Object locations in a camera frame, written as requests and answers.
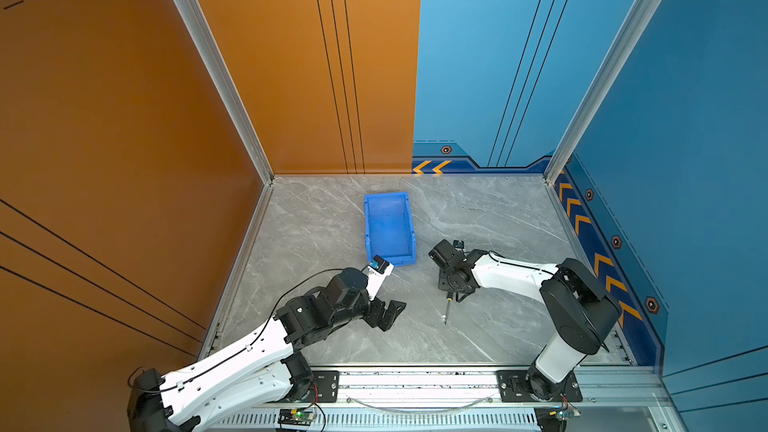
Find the yellow black screwdriver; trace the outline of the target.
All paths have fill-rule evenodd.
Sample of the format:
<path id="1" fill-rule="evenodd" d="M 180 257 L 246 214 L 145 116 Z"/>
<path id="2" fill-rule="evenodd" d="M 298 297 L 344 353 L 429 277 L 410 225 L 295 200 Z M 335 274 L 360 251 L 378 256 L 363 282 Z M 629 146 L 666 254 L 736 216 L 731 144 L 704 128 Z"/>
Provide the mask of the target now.
<path id="1" fill-rule="evenodd" d="M 450 317 L 451 304 L 454 302 L 455 296 L 456 296 L 456 293 L 452 292 L 452 291 L 449 291 L 446 294 L 446 307 L 445 307 L 444 314 L 442 316 L 443 324 L 444 325 L 448 325 L 448 321 L 449 321 L 449 317 Z"/>

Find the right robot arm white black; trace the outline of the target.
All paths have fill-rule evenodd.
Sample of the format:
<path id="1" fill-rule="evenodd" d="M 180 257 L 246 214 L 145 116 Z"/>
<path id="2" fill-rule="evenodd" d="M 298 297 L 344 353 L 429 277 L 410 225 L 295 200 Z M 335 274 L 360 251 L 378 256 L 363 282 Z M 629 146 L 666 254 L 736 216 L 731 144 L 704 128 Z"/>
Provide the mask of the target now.
<path id="1" fill-rule="evenodd" d="M 545 305 L 555 333 L 520 381 L 535 400 L 565 395 L 573 370 L 605 347 L 622 315 L 619 301 L 579 260 L 536 264 L 512 260 L 494 251 L 469 252 L 458 241 L 442 240 L 429 252 L 438 266 L 438 288 L 461 302 L 480 288 L 528 297 Z"/>

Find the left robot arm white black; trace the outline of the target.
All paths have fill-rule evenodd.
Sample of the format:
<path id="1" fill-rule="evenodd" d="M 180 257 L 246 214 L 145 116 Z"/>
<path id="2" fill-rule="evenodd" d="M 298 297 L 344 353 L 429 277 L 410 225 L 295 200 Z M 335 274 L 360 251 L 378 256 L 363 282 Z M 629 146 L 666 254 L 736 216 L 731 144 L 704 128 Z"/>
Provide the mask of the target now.
<path id="1" fill-rule="evenodd" d="M 381 257 L 337 270 L 326 286 L 279 301 L 263 324 L 212 355 L 166 374 L 142 372 L 130 382 L 130 430 L 206 431 L 256 405 L 312 399 L 303 349 L 357 320 L 388 331 L 406 307 L 377 296 L 393 270 Z"/>

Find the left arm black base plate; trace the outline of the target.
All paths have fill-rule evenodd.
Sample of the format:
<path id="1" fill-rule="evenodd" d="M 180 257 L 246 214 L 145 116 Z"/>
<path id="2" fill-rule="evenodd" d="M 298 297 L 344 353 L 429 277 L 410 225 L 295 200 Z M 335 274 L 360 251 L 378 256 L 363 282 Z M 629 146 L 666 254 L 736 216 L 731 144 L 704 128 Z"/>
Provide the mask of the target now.
<path id="1" fill-rule="evenodd" d="M 338 370 L 313 370 L 310 382 L 294 385 L 281 399 L 289 403 L 335 403 L 338 399 L 340 372 Z"/>

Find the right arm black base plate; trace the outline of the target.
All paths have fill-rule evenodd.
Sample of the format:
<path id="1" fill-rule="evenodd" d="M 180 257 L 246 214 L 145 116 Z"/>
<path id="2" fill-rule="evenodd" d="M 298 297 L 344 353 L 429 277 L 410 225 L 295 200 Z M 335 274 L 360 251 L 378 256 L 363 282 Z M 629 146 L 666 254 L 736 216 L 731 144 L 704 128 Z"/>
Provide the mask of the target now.
<path id="1" fill-rule="evenodd" d="M 505 403 L 583 401 L 575 373 L 571 371 L 561 382 L 554 383 L 539 372 L 522 369 L 499 370 L 495 373 L 501 399 Z"/>

